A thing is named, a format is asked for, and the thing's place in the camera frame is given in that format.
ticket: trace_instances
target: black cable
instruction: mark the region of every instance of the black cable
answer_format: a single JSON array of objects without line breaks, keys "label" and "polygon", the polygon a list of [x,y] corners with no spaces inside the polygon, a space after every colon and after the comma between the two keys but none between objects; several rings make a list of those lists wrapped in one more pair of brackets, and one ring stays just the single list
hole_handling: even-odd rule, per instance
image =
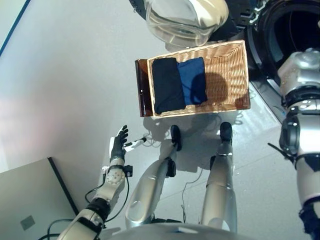
[{"label": "black cable", "polygon": [[73,221],[73,219],[59,219],[59,220],[55,220],[52,223],[50,223],[50,225],[49,225],[49,227],[48,227],[48,229],[46,231],[47,240],[50,240],[50,237],[53,237],[53,236],[50,235],[50,229],[54,224],[60,223],[60,222],[72,222],[72,221]]},{"label": "black cable", "polygon": [[6,38],[5,38],[2,46],[1,46],[1,48],[0,48],[0,57],[1,57],[2,53],[4,52],[5,47],[7,46],[7,44],[8,44],[8,42],[9,42],[9,40],[10,40],[10,38],[11,38],[14,30],[16,29],[16,27],[17,27],[17,25],[18,25],[18,23],[19,23],[22,15],[24,14],[26,8],[28,7],[28,4],[30,3],[30,1],[31,1],[31,0],[26,0],[26,1],[25,1],[25,3],[23,4],[23,6],[22,6],[22,8],[21,8],[21,10],[20,10],[20,12],[19,12],[19,14],[18,14],[18,16],[17,16],[16,19],[14,20],[14,23],[12,24],[12,27],[11,27],[8,35],[6,36]]},{"label": "black cable", "polygon": [[294,37],[292,36],[292,30],[291,30],[292,14],[293,14],[293,11],[290,13],[290,17],[289,17],[289,34],[290,34],[290,38],[291,38],[291,41],[292,41],[292,44],[293,44],[295,50],[298,51],[297,46],[296,46],[295,41],[294,41]]},{"label": "black cable", "polygon": [[122,209],[124,209],[124,207],[127,203],[128,196],[129,196],[129,180],[128,180],[127,176],[125,178],[126,178],[126,184],[128,187],[126,190],[126,197],[125,197],[124,203],[123,203],[122,207],[120,208],[120,210],[117,212],[117,214],[115,216],[113,216],[112,218],[108,219],[107,221],[105,221],[104,223],[110,222],[111,220],[115,219],[121,213]]},{"label": "black cable", "polygon": [[44,240],[48,237],[59,237],[60,233],[51,233],[49,236],[48,235],[44,235],[42,237],[40,237],[38,240]]},{"label": "black cable", "polygon": [[279,153],[281,153],[284,156],[284,159],[290,160],[291,163],[295,162],[295,157],[294,156],[287,154],[286,152],[282,151],[280,148],[278,148],[277,146],[271,144],[270,142],[268,142],[268,145],[270,147],[272,147],[273,149],[277,150]]},{"label": "black cable", "polygon": [[87,202],[88,204],[90,203],[90,201],[89,201],[89,199],[88,199],[88,195],[89,195],[90,193],[93,193],[94,191],[97,191],[99,188],[101,188],[101,187],[105,184],[105,182],[106,182],[106,175],[107,175],[106,173],[103,174],[101,185],[95,187],[94,189],[91,189],[90,191],[88,191],[88,192],[84,195],[84,198],[85,198],[85,200],[86,200],[86,202]]}]

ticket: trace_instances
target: black wire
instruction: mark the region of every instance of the black wire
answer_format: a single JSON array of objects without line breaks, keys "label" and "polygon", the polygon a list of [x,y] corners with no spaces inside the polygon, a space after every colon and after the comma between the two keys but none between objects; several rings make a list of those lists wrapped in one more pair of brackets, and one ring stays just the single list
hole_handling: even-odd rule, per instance
[{"label": "black wire", "polygon": [[85,198],[85,200],[86,200],[86,202],[87,202],[88,204],[90,203],[90,201],[89,201],[89,199],[88,199],[88,195],[89,195],[90,193],[93,193],[94,191],[97,191],[99,188],[101,188],[101,187],[105,184],[105,182],[106,182],[106,175],[107,175],[106,173],[103,174],[102,184],[101,184],[101,185],[95,187],[94,189],[91,189],[90,191],[88,191],[88,192],[84,195],[84,198]]},{"label": "black wire", "polygon": [[298,51],[297,46],[296,46],[295,41],[294,41],[294,37],[292,36],[292,31],[291,31],[292,13],[293,13],[293,11],[290,13],[290,17],[289,17],[289,34],[290,34],[290,38],[291,38],[291,41],[292,41],[292,44],[293,44],[295,50]]},{"label": "black wire", "polygon": [[59,235],[60,235],[60,233],[51,233],[50,236],[44,235],[44,236],[40,237],[38,240],[44,240],[48,237],[59,237]]},{"label": "black wire", "polygon": [[127,203],[128,196],[129,196],[129,180],[128,180],[127,176],[125,178],[126,178],[126,184],[128,187],[126,190],[126,197],[125,197],[124,203],[123,203],[122,207],[120,208],[120,210],[117,212],[117,214],[115,216],[113,216],[112,218],[108,219],[107,221],[105,221],[104,223],[110,222],[111,220],[115,219],[121,213],[122,209],[124,209],[124,207]]},{"label": "black wire", "polygon": [[47,240],[50,240],[50,237],[52,237],[52,236],[50,236],[50,229],[54,224],[60,223],[60,222],[72,222],[72,221],[73,221],[73,219],[59,219],[59,220],[55,220],[52,223],[50,223],[48,230],[46,231]]},{"label": "black wire", "polygon": [[295,162],[295,157],[294,156],[287,154],[286,152],[282,151],[280,148],[278,148],[277,146],[271,144],[270,142],[268,142],[268,145],[270,147],[272,147],[273,149],[277,150],[279,153],[281,153],[284,156],[285,159],[290,160],[291,163]]}]

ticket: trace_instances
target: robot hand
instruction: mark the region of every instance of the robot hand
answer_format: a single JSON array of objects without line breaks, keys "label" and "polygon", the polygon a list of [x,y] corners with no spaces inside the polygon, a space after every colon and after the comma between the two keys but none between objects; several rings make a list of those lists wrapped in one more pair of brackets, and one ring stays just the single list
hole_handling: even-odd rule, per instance
[{"label": "robot hand", "polygon": [[125,159],[125,154],[136,149],[137,147],[141,146],[143,143],[147,141],[145,137],[140,138],[138,140],[127,142],[128,136],[128,129],[127,125],[123,126],[116,137],[110,138],[110,145],[109,145],[109,158],[122,158]]},{"label": "robot hand", "polygon": [[125,145],[127,137],[128,128],[125,125],[110,139],[110,166],[104,184],[97,190],[90,204],[60,234],[58,240],[98,239],[125,186],[125,154],[145,142],[142,138]]},{"label": "robot hand", "polygon": [[110,160],[114,158],[125,159],[126,151],[124,149],[124,144],[127,142],[128,137],[128,127],[124,125],[116,135],[116,137],[111,137],[109,145],[109,156]]}]

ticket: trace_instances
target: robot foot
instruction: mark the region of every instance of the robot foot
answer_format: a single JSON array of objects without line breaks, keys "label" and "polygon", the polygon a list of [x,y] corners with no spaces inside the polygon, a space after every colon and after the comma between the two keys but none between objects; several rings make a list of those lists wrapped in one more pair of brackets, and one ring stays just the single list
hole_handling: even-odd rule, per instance
[{"label": "robot foot", "polygon": [[171,133],[171,141],[173,144],[177,144],[176,151],[179,152],[182,148],[181,134],[180,134],[179,127],[177,125],[172,125],[170,128],[170,133]]}]

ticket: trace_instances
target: washing machine door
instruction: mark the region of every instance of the washing machine door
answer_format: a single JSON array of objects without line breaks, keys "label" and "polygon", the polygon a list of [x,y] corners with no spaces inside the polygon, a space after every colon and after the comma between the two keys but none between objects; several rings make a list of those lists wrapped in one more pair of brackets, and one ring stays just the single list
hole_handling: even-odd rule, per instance
[{"label": "washing machine door", "polygon": [[248,55],[271,85],[280,85],[277,71],[293,52],[320,48],[319,15],[320,0],[270,0],[247,27]]}]

